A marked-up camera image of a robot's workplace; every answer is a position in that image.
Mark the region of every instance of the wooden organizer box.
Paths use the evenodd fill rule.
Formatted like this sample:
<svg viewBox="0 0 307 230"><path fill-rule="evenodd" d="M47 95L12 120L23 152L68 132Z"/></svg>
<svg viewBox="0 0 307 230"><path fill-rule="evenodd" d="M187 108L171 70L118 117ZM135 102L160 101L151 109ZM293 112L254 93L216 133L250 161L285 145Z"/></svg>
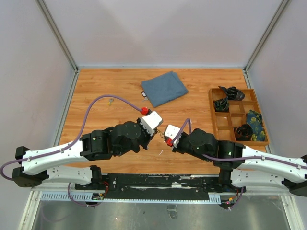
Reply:
<svg viewBox="0 0 307 230"><path fill-rule="evenodd" d="M209 90L210 110L214 135L219 140L231 140L248 146L266 146L269 144L269 138L267 136L264 121L262 121L262 127L265 132L264 141L236 140L234 127L246 123L246 113L248 113L250 110L261 113L255 91L253 89L243 89L241 91L245 94L245 98L242 101L228 101L229 112L219 113L215 112L213 102L218 99L225 98L226 94L219 88Z"/></svg>

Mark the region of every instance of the wooden table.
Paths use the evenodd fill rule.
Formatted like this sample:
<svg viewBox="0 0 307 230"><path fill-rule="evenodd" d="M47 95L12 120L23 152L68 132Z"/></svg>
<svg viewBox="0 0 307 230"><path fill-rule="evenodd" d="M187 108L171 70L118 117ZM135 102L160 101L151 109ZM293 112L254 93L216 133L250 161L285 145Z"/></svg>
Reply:
<svg viewBox="0 0 307 230"><path fill-rule="evenodd" d="M153 109L141 95L141 81L154 78L168 71L176 72L189 93L162 106L155 111L164 122L159 127L165 130L168 124L181 127L187 117L192 120L192 129L200 128L212 133L208 92L219 85L246 88L241 69L82 69L80 71L71 105L62 132L61 144L73 140L81 127L85 111L91 101L102 94L121 96L138 107ZM101 99L92 108L84 134L95 129L105 129L135 121L141 114L115 99L111 106L108 98ZM218 174L219 168L188 154L173 153L164 140L156 135L148 150L128 152L121 157L106 161L78 162L74 167L98 165L104 173L171 173L171 174Z"/></svg>

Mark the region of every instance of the blue-gray towel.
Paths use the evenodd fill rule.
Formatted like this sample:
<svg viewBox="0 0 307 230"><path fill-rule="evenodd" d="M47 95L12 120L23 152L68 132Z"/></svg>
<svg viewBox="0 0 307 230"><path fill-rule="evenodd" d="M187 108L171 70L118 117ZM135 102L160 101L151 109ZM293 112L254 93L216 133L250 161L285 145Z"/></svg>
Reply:
<svg viewBox="0 0 307 230"><path fill-rule="evenodd" d="M150 80L143 80L142 88L154 108L188 93L187 88L173 71Z"/></svg>

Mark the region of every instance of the white panel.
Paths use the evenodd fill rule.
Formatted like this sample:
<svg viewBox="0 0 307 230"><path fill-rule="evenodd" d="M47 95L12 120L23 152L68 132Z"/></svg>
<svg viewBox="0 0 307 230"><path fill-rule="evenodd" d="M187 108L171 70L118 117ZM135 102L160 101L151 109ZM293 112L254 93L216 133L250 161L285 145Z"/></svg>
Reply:
<svg viewBox="0 0 307 230"><path fill-rule="evenodd" d="M292 1L252 66L273 153L301 157L307 140L307 1ZM307 198L297 203L306 216Z"/></svg>
<svg viewBox="0 0 307 230"><path fill-rule="evenodd" d="M2 165L18 146L50 147L73 71L34 0L0 1L0 9ZM0 183L0 228L17 229L29 189L2 177Z"/></svg>
<svg viewBox="0 0 307 230"><path fill-rule="evenodd" d="M79 66L243 67L281 0L46 0Z"/></svg>

